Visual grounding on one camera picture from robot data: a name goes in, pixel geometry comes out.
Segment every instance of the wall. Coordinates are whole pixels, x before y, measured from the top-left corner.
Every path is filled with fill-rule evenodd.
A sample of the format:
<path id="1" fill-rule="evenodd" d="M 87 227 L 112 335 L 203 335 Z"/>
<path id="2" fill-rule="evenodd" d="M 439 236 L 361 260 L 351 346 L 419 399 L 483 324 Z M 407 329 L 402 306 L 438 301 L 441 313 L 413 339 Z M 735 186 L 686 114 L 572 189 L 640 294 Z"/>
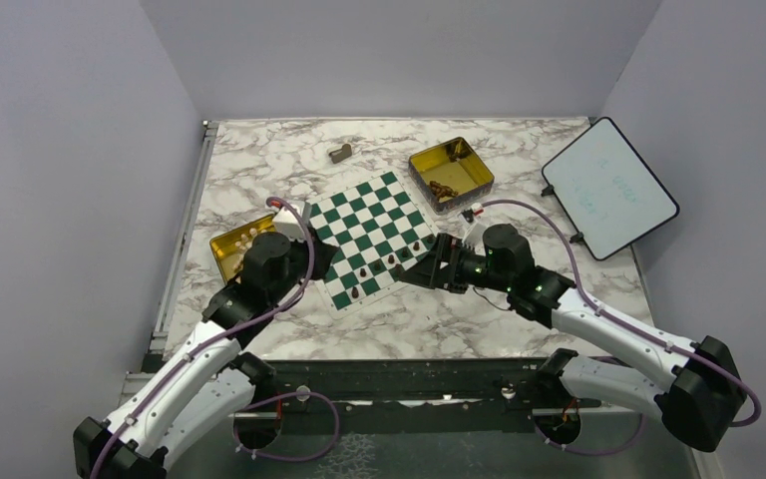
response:
<path id="1" fill-rule="evenodd" d="M 142 0 L 206 118 L 596 115 L 660 0 Z"/>
<path id="2" fill-rule="evenodd" d="M 654 316 L 730 345 L 765 414 L 720 457 L 766 477 L 766 2 L 663 1 L 604 113 L 682 205 L 637 246 Z"/>
<path id="3" fill-rule="evenodd" d="M 75 477 L 139 366 L 199 118 L 136 0 L 0 1 L 0 478 Z"/>

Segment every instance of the marble table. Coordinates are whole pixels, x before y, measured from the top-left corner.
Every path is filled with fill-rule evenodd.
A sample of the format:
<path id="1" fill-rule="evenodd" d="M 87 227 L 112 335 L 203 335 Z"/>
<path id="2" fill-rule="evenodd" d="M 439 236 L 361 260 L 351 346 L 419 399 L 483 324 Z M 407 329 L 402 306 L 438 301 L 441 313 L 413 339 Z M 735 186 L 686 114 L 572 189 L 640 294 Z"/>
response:
<path id="1" fill-rule="evenodd" d="M 410 155 L 456 137 L 465 138 L 490 170 L 487 198 L 537 205 L 568 235 L 570 222 L 553 198 L 542 198 L 541 167 L 588 128 L 586 118 L 549 120 L 249 120 L 221 122 L 191 232 L 181 289 L 171 318 L 166 356 L 200 321 L 209 298 L 222 287 L 208 242 L 268 213 L 270 195 L 313 200 L 385 171 L 408 180 Z M 332 165 L 326 152 L 343 143 L 354 156 Z M 537 264 L 571 276 L 568 257 L 552 230 L 528 211 L 486 209 L 490 223 L 511 223 L 531 242 Z M 455 215 L 436 217 L 440 231 L 459 235 Z M 584 286 L 607 303 L 651 323 L 631 250 L 595 261 L 574 247 Z M 486 292 L 506 305 L 500 293 Z M 413 359 L 546 356 L 558 347 L 602 354 L 591 344 L 490 307 L 473 291 L 455 295 L 407 286 L 363 309 L 332 318 L 317 291 L 281 314 L 248 350 L 264 359 Z"/>

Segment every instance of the whiteboard frame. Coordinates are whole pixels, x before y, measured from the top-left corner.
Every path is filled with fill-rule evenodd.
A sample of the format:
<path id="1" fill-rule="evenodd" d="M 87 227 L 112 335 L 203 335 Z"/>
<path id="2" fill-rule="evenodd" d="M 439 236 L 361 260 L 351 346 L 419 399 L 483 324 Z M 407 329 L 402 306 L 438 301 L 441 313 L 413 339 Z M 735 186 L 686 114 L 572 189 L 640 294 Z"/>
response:
<path id="1" fill-rule="evenodd" d="M 553 158 L 551 158 L 547 163 L 545 163 L 545 165 L 542 167 L 542 178 L 545 179 L 545 183 L 547 183 L 548 186 L 551 185 L 551 182 L 548 180 L 548 177 L 545 175 L 545 168 L 547 168 L 550 163 L 552 163 L 553 161 L 557 160 L 567 149 L 569 149 L 574 143 L 576 143 L 577 140 L 579 140 L 580 138 L 585 136 L 585 134 L 588 133 L 589 130 L 594 128 L 595 125 L 597 125 L 598 123 L 600 123 L 602 121 L 608 121 L 608 122 L 610 122 L 612 124 L 612 127 L 615 128 L 615 130 L 618 132 L 618 134 L 621 136 L 621 138 L 626 142 L 626 144 L 629 146 L 629 148 L 635 154 L 635 157 L 638 158 L 638 160 L 641 162 L 641 164 L 647 169 L 647 172 L 650 173 L 650 176 L 656 181 L 656 183 L 659 185 L 659 187 L 662 188 L 662 191 L 668 196 L 668 198 L 671 200 L 671 202 L 674 205 L 674 214 L 673 214 L 673 216 L 665 219 L 663 222 L 658 223 L 656 225 L 653 225 L 649 230 L 647 230 L 646 232 L 642 233 L 641 235 L 639 235 L 635 239 L 631 239 L 627 244 L 624 244 L 624 245 L 622 245 L 620 247 L 617 247 L 615 250 L 608 252 L 603 257 L 598 257 L 594 253 L 594 251 L 591 250 L 591 247 L 588 245 L 588 243 L 585 241 L 585 234 L 583 234 L 583 232 L 581 232 L 579 230 L 579 228 L 576 226 L 574 218 L 569 213 L 569 210 L 566 208 L 565 204 L 563 204 L 563 199 L 560 198 L 560 196 L 557 193 L 551 193 L 551 195 L 554 196 L 557 199 L 558 202 L 560 202 L 560 206 L 563 208 L 563 211 L 566 213 L 566 217 L 568 217 L 568 219 L 571 221 L 571 223 L 574 226 L 574 229 L 577 231 L 577 233 L 578 234 L 583 234 L 581 242 L 585 244 L 585 248 L 588 249 L 588 253 L 591 254 L 591 257 L 593 257 L 594 259 L 596 259 L 598 261 L 603 261 L 605 259 L 610 258 L 615 253 L 621 251 L 625 247 L 627 247 L 627 246 L 633 244 L 634 242 L 636 242 L 636 241 L 646 237 L 647 235 L 649 235 L 654 230 L 658 229 L 662 225 L 664 225 L 664 224 L 670 222 L 671 220 L 673 220 L 674 218 L 676 218 L 679 215 L 679 212 L 680 212 L 679 203 L 676 202 L 676 200 L 674 199 L 673 195 L 668 191 L 668 189 L 665 187 L 665 185 L 662 184 L 662 181 L 659 180 L 659 177 L 653 172 L 653 170 L 650 169 L 650 166 L 647 164 L 647 162 L 644 160 L 644 158 L 641 157 L 641 155 L 638 153 L 638 151 L 635 149 L 635 147 L 632 145 L 632 143 L 629 142 L 629 140 L 627 139 L 626 135 L 621 131 L 621 129 L 618 127 L 618 125 L 615 124 L 615 121 L 613 121 L 612 118 L 610 118 L 610 117 L 600 117 L 599 119 L 597 119 L 597 121 L 595 121 L 594 123 L 590 124 L 590 126 L 588 127 L 587 130 L 582 132 L 578 137 L 576 137 L 572 142 L 570 142 L 565 148 L 563 148 L 559 153 L 554 155 Z"/>

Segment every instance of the green and white chessboard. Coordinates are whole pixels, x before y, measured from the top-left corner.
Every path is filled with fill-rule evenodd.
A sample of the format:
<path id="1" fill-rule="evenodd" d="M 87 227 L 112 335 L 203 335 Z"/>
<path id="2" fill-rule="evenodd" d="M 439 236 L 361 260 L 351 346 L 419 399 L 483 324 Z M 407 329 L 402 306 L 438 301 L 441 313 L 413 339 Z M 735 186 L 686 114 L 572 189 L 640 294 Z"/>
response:
<path id="1" fill-rule="evenodd" d="M 312 202 L 310 224 L 321 240 L 339 246 L 324 281 L 316 283 L 334 317 L 406 285 L 395 271 L 427 252 L 439 232 L 429 217 L 392 172 Z"/>

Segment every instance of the gray floor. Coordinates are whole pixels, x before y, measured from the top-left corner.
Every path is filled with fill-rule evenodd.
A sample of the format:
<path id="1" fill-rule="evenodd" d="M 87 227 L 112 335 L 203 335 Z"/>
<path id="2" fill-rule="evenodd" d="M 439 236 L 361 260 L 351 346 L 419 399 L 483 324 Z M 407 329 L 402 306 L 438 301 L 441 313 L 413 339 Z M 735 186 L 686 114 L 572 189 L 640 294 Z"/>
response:
<path id="1" fill-rule="evenodd" d="M 617 446 L 632 434 L 637 416 L 586 417 L 580 447 Z M 269 452 L 302 455 L 326 442 L 321 436 L 285 436 Z M 621 454 L 572 456 L 541 443 L 535 434 L 349 435 L 326 457 L 305 464 L 252 461 L 234 453 L 230 421 L 190 449 L 170 479 L 194 478 L 699 478 L 688 448 L 661 426 L 649 426 L 635 447 Z"/>

